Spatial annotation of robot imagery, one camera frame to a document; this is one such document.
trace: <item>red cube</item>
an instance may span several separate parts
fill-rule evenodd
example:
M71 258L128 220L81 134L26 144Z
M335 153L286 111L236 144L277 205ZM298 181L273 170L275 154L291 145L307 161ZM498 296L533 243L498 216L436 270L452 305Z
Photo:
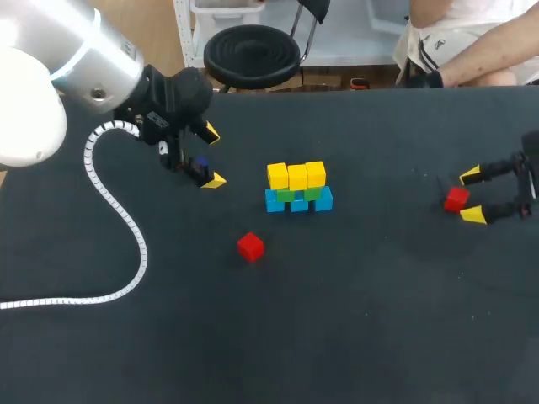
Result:
M446 202L444 203L444 209L448 212L459 213L466 206L470 191L462 188L451 188L449 195L447 195Z
M264 255L264 243L253 233L248 233L237 242L237 250L252 263Z

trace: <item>green cube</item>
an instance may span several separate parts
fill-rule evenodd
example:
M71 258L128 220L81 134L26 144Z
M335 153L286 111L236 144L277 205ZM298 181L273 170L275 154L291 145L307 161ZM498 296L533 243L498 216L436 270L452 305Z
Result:
M320 197L322 196L321 188L309 188L303 192L304 192L303 199L307 202L320 199Z
M293 202L294 191L289 189L277 189L277 202Z

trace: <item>shorts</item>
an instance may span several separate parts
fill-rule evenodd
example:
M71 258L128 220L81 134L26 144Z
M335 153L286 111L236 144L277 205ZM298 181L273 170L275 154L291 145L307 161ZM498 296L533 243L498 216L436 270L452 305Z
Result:
M426 72L432 72L496 26L497 24L480 24L460 29L440 29L428 32L408 24L408 32L401 37L394 57L401 68L406 58L409 58ZM539 56L513 66L510 70L515 74L518 84L533 82L539 79Z

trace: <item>blue block in gripper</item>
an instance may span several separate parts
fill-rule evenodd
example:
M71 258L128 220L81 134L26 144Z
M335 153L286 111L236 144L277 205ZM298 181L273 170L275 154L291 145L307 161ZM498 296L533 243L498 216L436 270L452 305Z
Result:
M208 167L210 165L210 163L208 163L208 161L203 156L198 156L195 159L195 162L198 162L202 167Z
M294 200L290 202L291 212L305 212L309 210L309 203L303 199L303 191L294 193Z
M277 202L277 191L274 189L266 189L266 211L268 213L285 211L285 203Z
M322 212L325 210L331 210L334 207L334 196L331 195L329 187L322 188L322 195L320 199L314 201L314 210L316 212Z

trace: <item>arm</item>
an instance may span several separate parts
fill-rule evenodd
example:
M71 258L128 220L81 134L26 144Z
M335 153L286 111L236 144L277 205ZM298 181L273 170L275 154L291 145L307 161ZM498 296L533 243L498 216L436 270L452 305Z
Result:
M539 3L483 35L439 70L445 87L519 65L539 55Z
M425 28L439 21L454 0L410 0L410 18L415 28Z

